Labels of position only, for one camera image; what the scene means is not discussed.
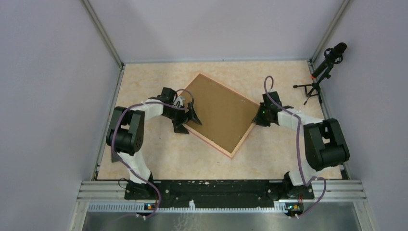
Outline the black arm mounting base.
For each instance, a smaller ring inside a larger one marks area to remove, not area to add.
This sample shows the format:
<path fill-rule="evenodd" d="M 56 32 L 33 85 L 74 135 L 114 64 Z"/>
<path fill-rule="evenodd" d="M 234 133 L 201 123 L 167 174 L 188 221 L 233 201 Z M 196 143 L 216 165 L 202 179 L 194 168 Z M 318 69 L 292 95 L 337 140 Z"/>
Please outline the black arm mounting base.
<path fill-rule="evenodd" d="M 280 199 L 313 199 L 312 187 L 286 180 L 155 180 L 152 185 L 129 182 L 126 200 L 152 200 L 159 208 L 268 208 Z"/>

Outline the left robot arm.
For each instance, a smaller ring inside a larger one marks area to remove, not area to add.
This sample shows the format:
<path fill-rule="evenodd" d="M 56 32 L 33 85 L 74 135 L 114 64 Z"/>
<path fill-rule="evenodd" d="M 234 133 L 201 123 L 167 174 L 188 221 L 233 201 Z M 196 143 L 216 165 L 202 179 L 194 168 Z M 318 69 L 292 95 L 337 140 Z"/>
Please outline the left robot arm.
<path fill-rule="evenodd" d="M 161 94 L 129 107 L 114 108 L 106 144 L 111 153 L 129 171 L 130 182 L 136 185 L 136 193 L 143 199 L 152 197 L 154 186 L 150 182 L 152 172 L 148 169 L 141 153 L 144 141 L 145 122 L 157 116 L 171 120 L 173 131 L 178 134 L 188 134 L 185 128 L 187 122 L 201 125 L 194 110 L 194 98 L 186 101 L 179 93 L 164 87 Z"/>

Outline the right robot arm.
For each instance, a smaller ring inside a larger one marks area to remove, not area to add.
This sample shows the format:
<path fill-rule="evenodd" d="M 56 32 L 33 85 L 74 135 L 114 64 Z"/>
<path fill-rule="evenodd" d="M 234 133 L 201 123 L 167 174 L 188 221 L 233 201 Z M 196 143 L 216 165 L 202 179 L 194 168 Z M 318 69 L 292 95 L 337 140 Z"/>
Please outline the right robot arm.
<path fill-rule="evenodd" d="M 285 173 L 282 192 L 295 198 L 314 180 L 323 180 L 322 173 L 343 164 L 350 158 L 340 123 L 336 119 L 319 119 L 282 106 L 277 92 L 262 95 L 253 123 L 262 127 L 272 124 L 295 131 L 297 168 Z"/>

